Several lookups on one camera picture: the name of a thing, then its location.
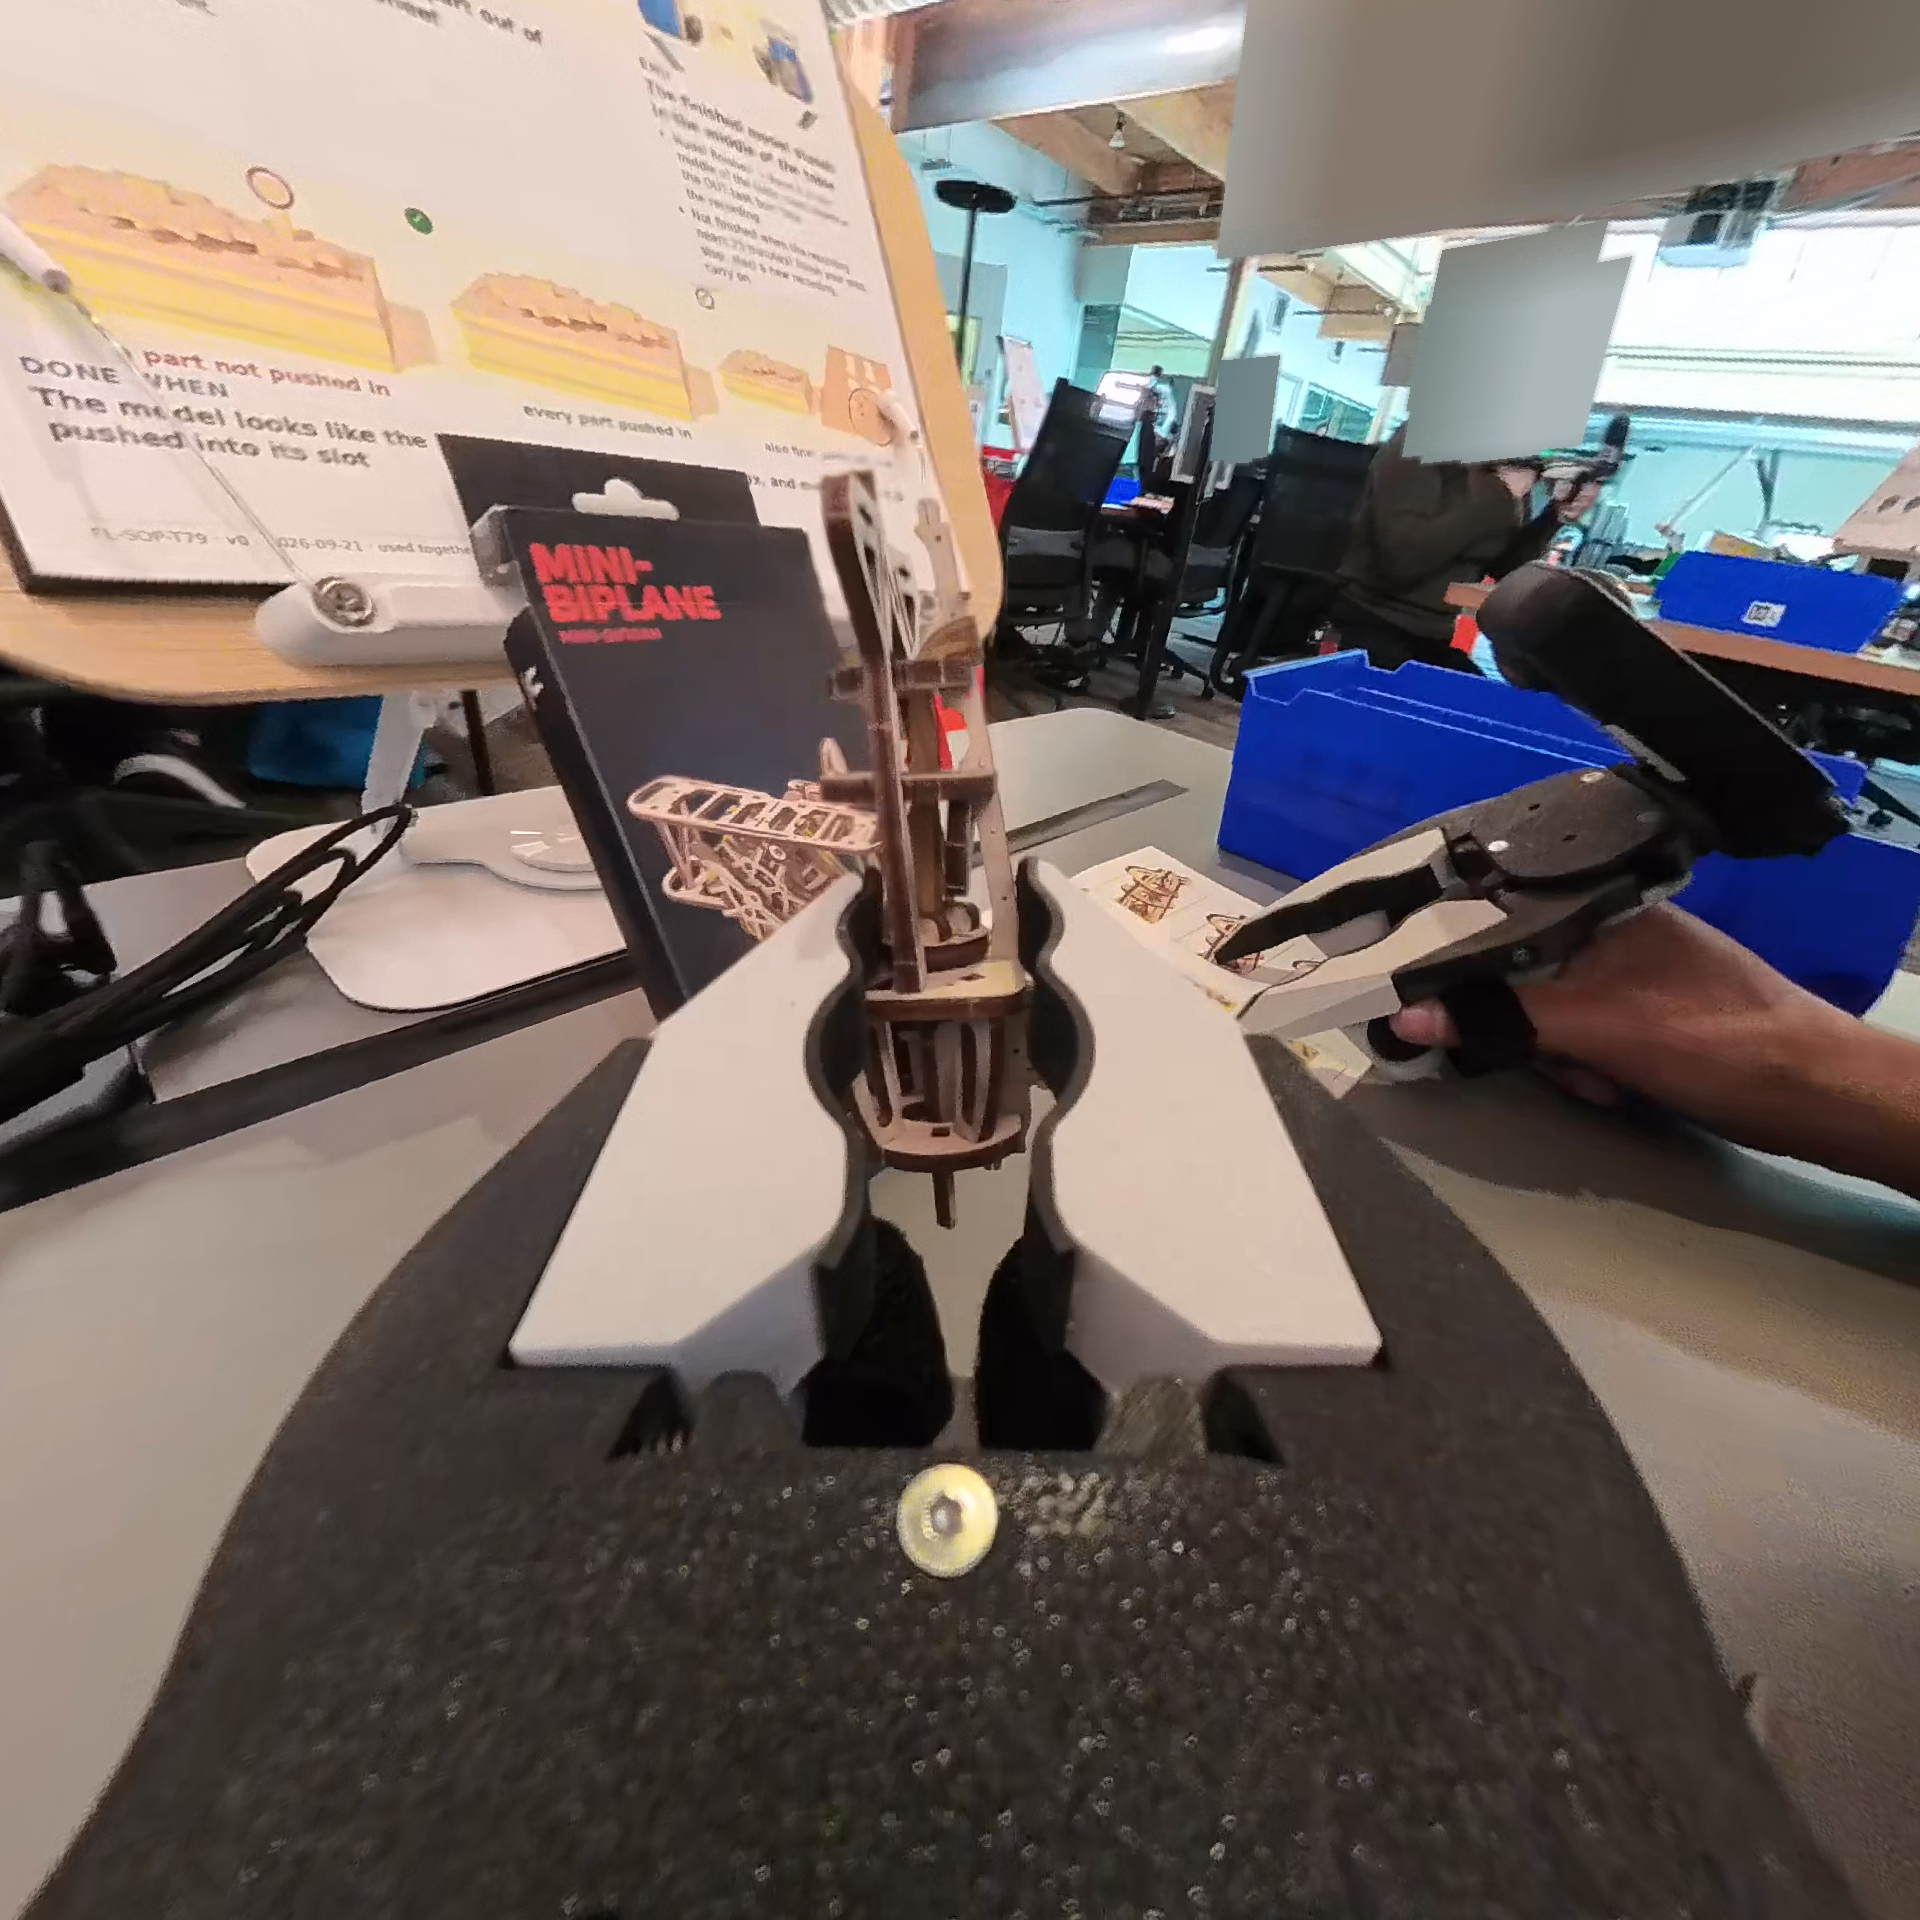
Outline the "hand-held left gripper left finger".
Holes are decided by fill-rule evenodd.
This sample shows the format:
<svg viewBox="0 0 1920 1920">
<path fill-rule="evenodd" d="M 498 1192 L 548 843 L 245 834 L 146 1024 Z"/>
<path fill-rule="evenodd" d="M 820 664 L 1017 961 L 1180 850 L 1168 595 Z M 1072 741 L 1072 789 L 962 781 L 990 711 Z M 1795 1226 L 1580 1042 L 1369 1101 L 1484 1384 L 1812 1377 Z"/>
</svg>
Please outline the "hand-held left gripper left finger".
<svg viewBox="0 0 1920 1920">
<path fill-rule="evenodd" d="M 841 875 L 666 1017 L 508 1341 L 524 1369 L 797 1388 L 873 1303 L 871 878 Z"/>
</svg>

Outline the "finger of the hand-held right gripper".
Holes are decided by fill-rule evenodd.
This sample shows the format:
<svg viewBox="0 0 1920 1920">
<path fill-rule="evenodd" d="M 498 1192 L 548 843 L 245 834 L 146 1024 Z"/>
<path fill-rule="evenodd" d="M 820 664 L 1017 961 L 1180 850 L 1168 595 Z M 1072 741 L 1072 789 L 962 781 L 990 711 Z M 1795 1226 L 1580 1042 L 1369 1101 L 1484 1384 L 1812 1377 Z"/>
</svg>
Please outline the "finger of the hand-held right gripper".
<svg viewBox="0 0 1920 1920">
<path fill-rule="evenodd" d="M 1450 952 L 1467 935 L 1453 901 L 1467 895 L 1458 847 L 1463 827 L 1417 827 L 1379 842 L 1236 923 L 1212 947 L 1221 972 L 1316 972 L 1388 949 L 1372 967 L 1392 972 Z"/>
<path fill-rule="evenodd" d="M 1324 956 L 1307 972 L 1270 983 L 1239 1015 L 1249 1035 L 1282 1042 L 1319 1034 L 1358 1029 L 1396 1014 L 1403 995 L 1398 978 L 1470 937 L 1501 931 L 1509 916 L 1495 900 L 1442 898 L 1398 921 L 1384 914 L 1361 914 L 1355 925 L 1376 937 L 1334 952 L 1334 931 L 1309 937 Z"/>
</svg>

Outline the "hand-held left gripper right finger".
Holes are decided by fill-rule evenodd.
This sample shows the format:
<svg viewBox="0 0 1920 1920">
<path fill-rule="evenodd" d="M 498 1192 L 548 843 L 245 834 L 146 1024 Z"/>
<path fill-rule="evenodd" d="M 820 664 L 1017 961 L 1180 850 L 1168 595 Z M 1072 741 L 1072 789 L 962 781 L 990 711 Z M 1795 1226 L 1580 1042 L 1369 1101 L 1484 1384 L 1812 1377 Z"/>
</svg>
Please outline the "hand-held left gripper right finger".
<svg viewBox="0 0 1920 1920">
<path fill-rule="evenodd" d="M 1104 1390 L 1358 1369 L 1381 1333 L 1247 1034 L 1095 895 L 1017 869 L 1037 1339 Z"/>
</svg>

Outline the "wooden biplane model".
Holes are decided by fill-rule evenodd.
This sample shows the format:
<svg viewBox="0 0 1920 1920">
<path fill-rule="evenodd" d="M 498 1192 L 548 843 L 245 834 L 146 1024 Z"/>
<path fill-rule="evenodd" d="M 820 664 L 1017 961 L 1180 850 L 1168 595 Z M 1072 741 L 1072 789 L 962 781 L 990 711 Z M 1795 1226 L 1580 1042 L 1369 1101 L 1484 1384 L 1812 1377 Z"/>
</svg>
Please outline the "wooden biplane model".
<svg viewBox="0 0 1920 1920">
<path fill-rule="evenodd" d="M 864 772 L 824 772 L 822 795 L 875 826 L 875 957 L 859 1116 L 881 1164 L 927 1178 L 955 1226 L 955 1183 L 1026 1150 L 1034 983 L 1019 956 L 1013 858 L 983 696 L 983 649 L 937 505 L 917 532 L 921 594 L 889 544 L 878 473 L 822 481 L 826 539 L 852 629 L 834 678 L 859 708 Z"/>
</svg>

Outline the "person's right forearm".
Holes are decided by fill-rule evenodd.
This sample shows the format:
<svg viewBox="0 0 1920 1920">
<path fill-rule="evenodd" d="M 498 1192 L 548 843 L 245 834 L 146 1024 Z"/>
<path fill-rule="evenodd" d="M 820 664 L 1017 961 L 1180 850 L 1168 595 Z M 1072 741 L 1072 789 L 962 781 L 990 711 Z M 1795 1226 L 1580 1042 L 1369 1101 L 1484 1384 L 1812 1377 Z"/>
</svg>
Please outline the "person's right forearm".
<svg viewBox="0 0 1920 1920">
<path fill-rule="evenodd" d="M 1658 923 L 1667 1099 L 1719 1138 L 1917 1196 L 1917 1042 L 1843 1014 L 1675 908 Z"/>
</svg>

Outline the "black model kit box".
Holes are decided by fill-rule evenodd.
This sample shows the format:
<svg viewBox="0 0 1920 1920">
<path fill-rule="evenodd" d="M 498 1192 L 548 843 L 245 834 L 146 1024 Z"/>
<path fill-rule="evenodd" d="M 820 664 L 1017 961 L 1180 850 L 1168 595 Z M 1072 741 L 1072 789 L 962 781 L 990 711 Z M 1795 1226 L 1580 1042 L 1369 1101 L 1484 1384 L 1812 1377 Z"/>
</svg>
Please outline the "black model kit box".
<svg viewBox="0 0 1920 1920">
<path fill-rule="evenodd" d="M 655 1017 L 878 856 L 814 541 L 701 518 L 495 505 L 540 744 Z"/>
</svg>

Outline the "person's right hand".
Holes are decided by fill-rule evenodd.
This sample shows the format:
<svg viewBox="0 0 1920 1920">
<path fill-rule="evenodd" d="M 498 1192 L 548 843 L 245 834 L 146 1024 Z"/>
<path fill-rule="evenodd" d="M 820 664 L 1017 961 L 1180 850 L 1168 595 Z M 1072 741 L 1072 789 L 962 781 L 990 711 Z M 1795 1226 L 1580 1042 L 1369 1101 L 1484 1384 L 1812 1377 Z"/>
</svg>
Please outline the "person's right hand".
<svg viewBox="0 0 1920 1920">
<path fill-rule="evenodd" d="M 1554 972 L 1498 978 L 1476 1017 L 1509 1003 L 1525 1029 L 1521 1066 L 1594 1101 L 1652 1096 L 1716 1024 L 1716 937 L 1661 904 L 1603 928 Z"/>
</svg>

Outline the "blue plastic bin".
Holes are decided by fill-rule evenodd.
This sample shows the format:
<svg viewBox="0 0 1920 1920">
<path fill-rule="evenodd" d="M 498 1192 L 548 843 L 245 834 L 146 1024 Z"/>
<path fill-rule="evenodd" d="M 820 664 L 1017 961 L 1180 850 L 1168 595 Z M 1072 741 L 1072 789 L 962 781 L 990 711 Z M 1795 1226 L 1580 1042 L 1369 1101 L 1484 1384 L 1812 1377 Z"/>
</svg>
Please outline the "blue plastic bin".
<svg viewBox="0 0 1920 1920">
<path fill-rule="evenodd" d="M 1663 621 L 1848 658 L 1880 641 L 1903 597 L 1902 578 L 1704 548 L 1652 588 Z"/>
<path fill-rule="evenodd" d="M 1341 649 L 1249 673 L 1216 842 L 1304 881 L 1436 813 L 1623 748 L 1547 691 Z M 1852 829 L 1815 856 L 1701 858 L 1679 906 L 1864 1015 L 1916 934 L 1917 854 Z"/>
</svg>

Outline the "assembly diagram paper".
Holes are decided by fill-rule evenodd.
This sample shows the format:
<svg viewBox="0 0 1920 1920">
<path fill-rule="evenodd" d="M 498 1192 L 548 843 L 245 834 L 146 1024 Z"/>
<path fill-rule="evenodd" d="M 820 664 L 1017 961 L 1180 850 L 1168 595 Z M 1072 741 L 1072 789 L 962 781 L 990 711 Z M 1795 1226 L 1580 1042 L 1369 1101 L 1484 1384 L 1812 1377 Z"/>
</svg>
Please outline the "assembly diagram paper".
<svg viewBox="0 0 1920 1920">
<path fill-rule="evenodd" d="M 1143 846 L 1100 862 L 1073 881 L 1119 916 L 1142 944 L 1159 952 L 1200 994 L 1236 1017 L 1247 1034 L 1271 1034 L 1259 1002 L 1282 983 L 1311 972 L 1325 956 L 1307 935 L 1218 966 L 1219 945 L 1263 906 L 1231 891 L 1176 856 Z"/>
</svg>

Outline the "black office chair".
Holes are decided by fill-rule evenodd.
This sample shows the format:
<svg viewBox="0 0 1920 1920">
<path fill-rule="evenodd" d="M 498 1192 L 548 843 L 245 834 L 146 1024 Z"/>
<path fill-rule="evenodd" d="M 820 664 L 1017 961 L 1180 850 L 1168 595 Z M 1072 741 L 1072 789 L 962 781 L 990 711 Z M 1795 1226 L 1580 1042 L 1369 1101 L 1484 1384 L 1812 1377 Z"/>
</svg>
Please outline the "black office chair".
<svg viewBox="0 0 1920 1920">
<path fill-rule="evenodd" d="M 1276 427 L 1257 529 L 1218 625 L 1206 696 L 1238 702 L 1254 667 L 1314 649 L 1378 452 L 1376 443 Z"/>
<path fill-rule="evenodd" d="M 1093 548 L 1137 419 L 1059 377 L 1000 515 L 1002 599 L 991 636 L 997 664 L 1028 660 L 1029 627 L 1055 627 L 1068 646 L 1092 633 Z"/>
</svg>

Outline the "black floor lamp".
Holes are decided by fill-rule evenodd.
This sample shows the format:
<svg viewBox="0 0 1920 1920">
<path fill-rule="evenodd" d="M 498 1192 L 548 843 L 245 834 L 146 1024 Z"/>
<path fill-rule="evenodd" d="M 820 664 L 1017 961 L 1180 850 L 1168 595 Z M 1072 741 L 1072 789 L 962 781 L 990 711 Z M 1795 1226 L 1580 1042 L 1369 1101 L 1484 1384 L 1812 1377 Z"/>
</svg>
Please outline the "black floor lamp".
<svg viewBox="0 0 1920 1920">
<path fill-rule="evenodd" d="M 977 177 L 951 175 L 937 187 L 937 200 L 963 216 L 965 231 L 958 264 L 958 291 L 954 309 L 948 313 L 951 348 L 958 373 L 967 401 L 971 442 L 979 443 L 990 412 L 991 375 L 981 372 L 996 300 L 1003 271 L 996 264 L 977 265 L 979 228 L 996 222 L 1017 207 L 1015 195 L 991 181 Z"/>
</svg>

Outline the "printed instruction sheet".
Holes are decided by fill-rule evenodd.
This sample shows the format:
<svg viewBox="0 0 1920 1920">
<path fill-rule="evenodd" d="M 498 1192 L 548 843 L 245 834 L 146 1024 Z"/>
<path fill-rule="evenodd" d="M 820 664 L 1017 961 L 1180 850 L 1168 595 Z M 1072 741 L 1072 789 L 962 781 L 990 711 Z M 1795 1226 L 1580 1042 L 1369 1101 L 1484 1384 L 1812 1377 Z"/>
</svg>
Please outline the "printed instruction sheet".
<svg viewBox="0 0 1920 1920">
<path fill-rule="evenodd" d="M 444 436 L 927 489 L 820 4 L 6 2 L 2 82 L 24 579 L 453 576 Z"/>
</svg>

